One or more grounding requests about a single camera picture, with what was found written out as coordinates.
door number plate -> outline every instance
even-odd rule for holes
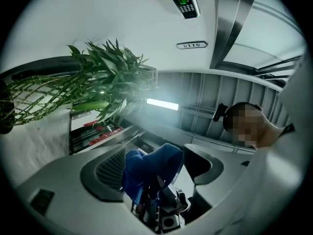
[[[205,47],[207,47],[207,43],[205,41],[185,42],[177,44],[178,49],[193,49]]]

lucky bamboo plant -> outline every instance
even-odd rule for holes
[[[152,71],[141,65],[143,55],[136,57],[128,48],[120,49],[118,41],[99,47],[86,42],[88,53],[69,46],[80,65],[77,74],[64,77],[33,76],[8,84],[1,96],[0,122],[6,128],[39,120],[61,105],[75,104],[76,111],[97,110],[99,122],[128,114],[142,102],[143,92],[153,88]]]

green light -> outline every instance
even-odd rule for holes
[[[188,3],[188,0],[178,0],[178,2],[179,2],[180,4],[187,4],[187,3]]]

fluorescent light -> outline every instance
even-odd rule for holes
[[[155,100],[155,99],[151,99],[151,98],[147,99],[147,104],[153,104],[153,105],[156,105],[156,106],[172,109],[172,110],[175,110],[175,111],[178,110],[178,104],[169,103],[169,102],[160,101],[160,100]]]

blue cloth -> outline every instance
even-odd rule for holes
[[[150,187],[149,195],[155,198],[160,190],[172,182],[181,169],[182,161],[182,151],[169,143],[150,154],[131,150],[126,155],[122,187],[136,205],[139,204],[144,186]],[[162,188],[157,181],[157,175],[165,181]]]

